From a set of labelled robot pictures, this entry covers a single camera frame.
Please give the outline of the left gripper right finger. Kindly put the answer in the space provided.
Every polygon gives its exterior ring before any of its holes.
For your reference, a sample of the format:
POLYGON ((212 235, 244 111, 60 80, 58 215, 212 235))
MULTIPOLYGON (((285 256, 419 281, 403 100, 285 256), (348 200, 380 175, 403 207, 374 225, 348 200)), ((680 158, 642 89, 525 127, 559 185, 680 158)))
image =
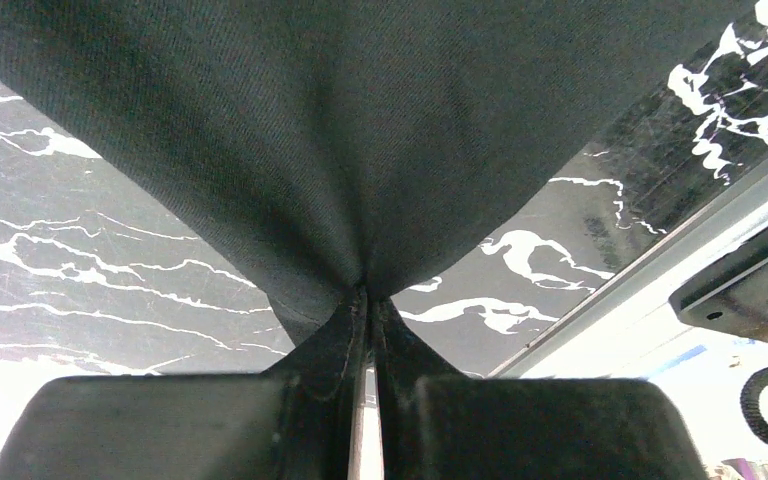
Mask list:
POLYGON ((473 379, 370 307, 389 479, 702 479, 676 407, 631 379, 473 379))

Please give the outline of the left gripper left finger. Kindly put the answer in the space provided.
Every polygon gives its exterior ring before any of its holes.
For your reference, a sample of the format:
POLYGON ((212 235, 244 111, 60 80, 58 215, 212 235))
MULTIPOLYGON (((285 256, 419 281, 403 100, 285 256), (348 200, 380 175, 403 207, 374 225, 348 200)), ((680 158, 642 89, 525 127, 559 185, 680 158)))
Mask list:
POLYGON ((260 373, 72 376, 32 397, 0 479, 345 479, 367 296, 260 373))

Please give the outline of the black printed t-shirt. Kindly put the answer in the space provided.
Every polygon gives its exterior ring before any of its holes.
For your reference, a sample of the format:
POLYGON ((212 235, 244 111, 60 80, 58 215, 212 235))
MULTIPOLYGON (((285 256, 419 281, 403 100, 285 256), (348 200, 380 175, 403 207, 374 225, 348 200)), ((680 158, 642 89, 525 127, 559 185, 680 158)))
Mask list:
POLYGON ((0 81, 294 342, 446 270, 750 1, 0 1, 0 81))

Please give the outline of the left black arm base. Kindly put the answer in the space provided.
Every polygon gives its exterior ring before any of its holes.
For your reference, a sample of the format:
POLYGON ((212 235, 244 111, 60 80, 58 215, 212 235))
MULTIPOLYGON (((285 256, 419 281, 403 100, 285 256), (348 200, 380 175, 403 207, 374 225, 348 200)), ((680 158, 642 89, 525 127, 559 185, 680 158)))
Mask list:
POLYGON ((685 325, 768 343, 768 227, 691 277, 669 304, 685 325))

